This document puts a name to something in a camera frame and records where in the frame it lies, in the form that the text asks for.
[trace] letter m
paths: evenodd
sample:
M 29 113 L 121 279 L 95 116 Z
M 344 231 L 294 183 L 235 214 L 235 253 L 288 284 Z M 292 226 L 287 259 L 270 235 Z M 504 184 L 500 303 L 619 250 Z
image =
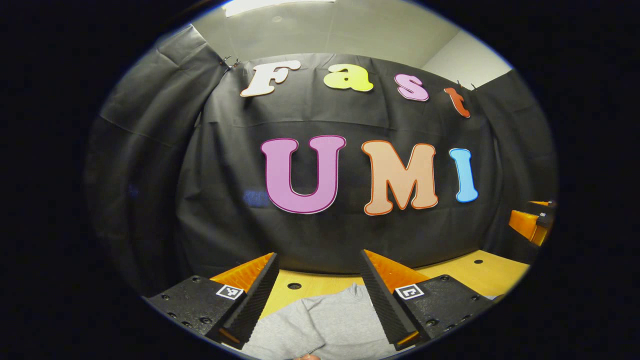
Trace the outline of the letter m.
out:
M 387 199 L 387 187 L 404 210 L 415 188 L 411 201 L 414 209 L 432 208 L 438 204 L 433 180 L 435 148 L 426 143 L 413 147 L 409 165 L 404 166 L 390 142 L 373 140 L 362 144 L 362 151 L 371 159 L 371 201 L 365 205 L 367 215 L 384 215 L 394 208 Z

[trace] ceiling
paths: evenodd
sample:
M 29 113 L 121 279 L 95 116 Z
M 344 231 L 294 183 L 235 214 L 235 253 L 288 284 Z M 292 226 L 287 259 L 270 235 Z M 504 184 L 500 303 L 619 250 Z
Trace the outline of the ceiling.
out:
M 343 53 L 422 68 L 459 27 L 403 0 L 336 0 L 267 6 L 193 21 L 221 56 L 247 61 L 298 53 Z

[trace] pink letter u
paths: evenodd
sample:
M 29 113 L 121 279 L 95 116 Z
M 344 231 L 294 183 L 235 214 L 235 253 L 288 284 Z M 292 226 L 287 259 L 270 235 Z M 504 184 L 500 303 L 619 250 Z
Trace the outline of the pink letter u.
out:
M 298 150 L 298 142 L 289 138 L 265 141 L 260 149 L 267 161 L 269 199 L 280 209 L 298 214 L 314 214 L 331 206 L 338 192 L 338 152 L 346 144 L 345 138 L 336 135 L 309 140 L 309 147 L 317 153 L 317 188 L 309 195 L 302 195 L 291 187 L 291 154 Z

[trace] hand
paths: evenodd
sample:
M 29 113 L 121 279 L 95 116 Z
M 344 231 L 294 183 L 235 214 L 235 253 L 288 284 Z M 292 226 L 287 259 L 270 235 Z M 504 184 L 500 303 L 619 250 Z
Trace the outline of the hand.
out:
M 315 356 L 315 355 L 307 354 L 305 356 L 298 357 L 298 358 L 293 359 L 293 360 L 321 360 L 321 359 L 319 357 Z

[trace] letter i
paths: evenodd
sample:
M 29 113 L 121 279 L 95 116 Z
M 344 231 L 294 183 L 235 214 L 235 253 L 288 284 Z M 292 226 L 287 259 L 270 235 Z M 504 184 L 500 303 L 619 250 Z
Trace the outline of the letter i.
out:
M 471 173 L 471 152 L 466 149 L 451 149 L 449 156 L 456 162 L 458 169 L 458 184 L 460 190 L 456 194 L 459 202 L 476 200 L 478 191 L 474 188 L 474 176 Z

